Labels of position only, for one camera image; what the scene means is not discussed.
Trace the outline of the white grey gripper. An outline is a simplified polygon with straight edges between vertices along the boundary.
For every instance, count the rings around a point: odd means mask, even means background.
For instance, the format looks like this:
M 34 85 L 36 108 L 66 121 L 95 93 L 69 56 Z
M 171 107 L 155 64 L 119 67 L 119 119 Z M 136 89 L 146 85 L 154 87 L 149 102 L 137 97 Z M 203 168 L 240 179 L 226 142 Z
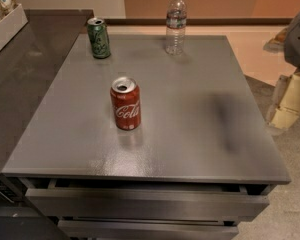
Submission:
M 285 61 L 300 68 L 300 12 L 288 26 L 284 41 Z M 277 80 L 266 124 L 272 129 L 288 130 L 300 117 L 300 69 Z

